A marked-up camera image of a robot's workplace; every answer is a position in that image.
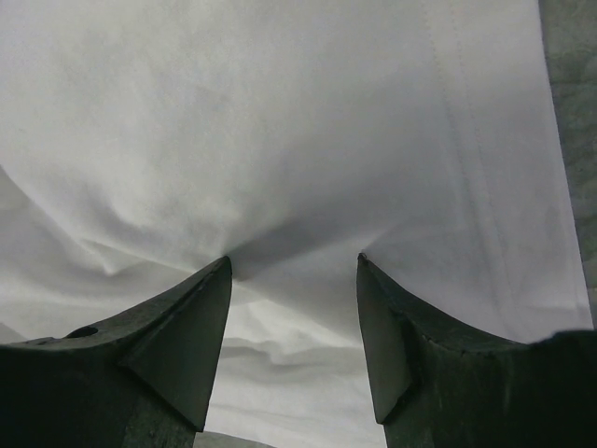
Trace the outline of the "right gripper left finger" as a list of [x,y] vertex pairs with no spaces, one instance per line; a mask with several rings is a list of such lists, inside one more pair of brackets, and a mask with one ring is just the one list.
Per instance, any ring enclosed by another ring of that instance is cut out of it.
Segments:
[[229,314],[221,258],[62,338],[1,348],[5,447],[189,447],[204,429]]

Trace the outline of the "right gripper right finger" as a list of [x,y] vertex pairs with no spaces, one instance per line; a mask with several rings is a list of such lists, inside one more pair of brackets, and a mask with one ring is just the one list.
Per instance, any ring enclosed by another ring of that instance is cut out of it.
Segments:
[[357,305],[390,447],[592,447],[596,334],[515,343],[412,295],[365,256]]

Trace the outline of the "white t-shirt with red print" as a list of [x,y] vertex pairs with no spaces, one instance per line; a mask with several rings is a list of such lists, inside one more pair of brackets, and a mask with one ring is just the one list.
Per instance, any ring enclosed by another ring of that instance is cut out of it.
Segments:
[[359,252],[466,322],[590,325],[546,67],[590,1],[5,1],[1,337],[222,255],[211,429],[377,447]]

